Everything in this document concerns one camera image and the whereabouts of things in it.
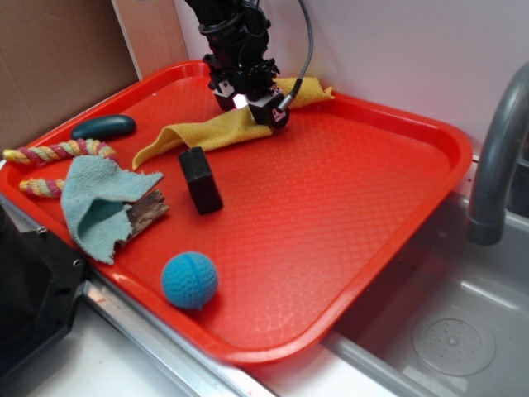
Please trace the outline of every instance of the stainless steel sink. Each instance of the stainless steel sink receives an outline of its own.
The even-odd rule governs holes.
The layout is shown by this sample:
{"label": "stainless steel sink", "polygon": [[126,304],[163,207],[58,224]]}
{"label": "stainless steel sink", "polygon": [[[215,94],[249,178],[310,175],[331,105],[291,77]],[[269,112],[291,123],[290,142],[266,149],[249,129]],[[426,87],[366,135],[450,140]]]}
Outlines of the stainless steel sink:
{"label": "stainless steel sink", "polygon": [[398,395],[529,393],[529,220],[508,214],[501,242],[476,246],[466,205],[452,194],[335,327],[341,355]]}

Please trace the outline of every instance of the driftwood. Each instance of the driftwood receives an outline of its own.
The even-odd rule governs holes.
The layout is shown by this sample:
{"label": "driftwood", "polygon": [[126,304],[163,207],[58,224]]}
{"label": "driftwood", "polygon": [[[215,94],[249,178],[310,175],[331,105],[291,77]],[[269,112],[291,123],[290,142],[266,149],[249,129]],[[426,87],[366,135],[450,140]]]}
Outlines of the driftwood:
{"label": "driftwood", "polygon": [[147,194],[136,202],[126,215],[132,225],[132,233],[120,246],[125,246],[131,239],[143,232],[154,220],[169,211],[169,206],[164,203],[164,195],[157,189]]}

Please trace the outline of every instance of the light blue towel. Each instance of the light blue towel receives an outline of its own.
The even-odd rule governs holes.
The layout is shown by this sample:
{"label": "light blue towel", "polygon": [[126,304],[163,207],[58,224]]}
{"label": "light blue towel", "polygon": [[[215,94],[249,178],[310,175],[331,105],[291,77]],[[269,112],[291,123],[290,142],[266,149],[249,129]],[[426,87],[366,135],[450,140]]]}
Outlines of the light blue towel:
{"label": "light blue towel", "polygon": [[60,198],[74,241],[93,259],[113,264],[114,245],[132,231],[126,203],[141,199],[162,176],[121,170],[98,155],[76,157]]}

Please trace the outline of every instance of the faucet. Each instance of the faucet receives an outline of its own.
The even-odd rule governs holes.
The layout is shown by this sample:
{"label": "faucet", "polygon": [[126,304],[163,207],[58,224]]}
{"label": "faucet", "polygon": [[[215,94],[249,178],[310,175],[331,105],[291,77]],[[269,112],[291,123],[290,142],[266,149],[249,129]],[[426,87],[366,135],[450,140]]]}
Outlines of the faucet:
{"label": "faucet", "polygon": [[529,62],[509,83],[479,157],[466,214],[467,239],[499,242],[505,210],[529,217]]}

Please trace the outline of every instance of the red tray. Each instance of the red tray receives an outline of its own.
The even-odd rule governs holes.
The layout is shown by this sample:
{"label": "red tray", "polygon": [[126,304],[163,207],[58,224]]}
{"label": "red tray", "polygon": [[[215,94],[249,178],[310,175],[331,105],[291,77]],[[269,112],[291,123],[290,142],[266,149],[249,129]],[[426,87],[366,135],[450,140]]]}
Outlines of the red tray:
{"label": "red tray", "polygon": [[[160,129],[221,113],[207,68],[191,61],[161,70],[29,146],[67,141],[81,121],[122,113],[137,131],[109,141],[123,169]],[[472,152],[444,123],[336,94],[293,110],[271,137],[208,152],[224,209],[200,216],[173,150],[139,171],[161,171],[170,210],[124,248],[115,265],[93,262],[112,283],[217,358],[274,361],[318,341],[465,174]],[[70,161],[6,164],[0,189],[70,245],[60,202],[29,198],[30,177],[64,178]],[[173,256],[199,251],[219,273],[213,300],[180,311],[160,275]]]}

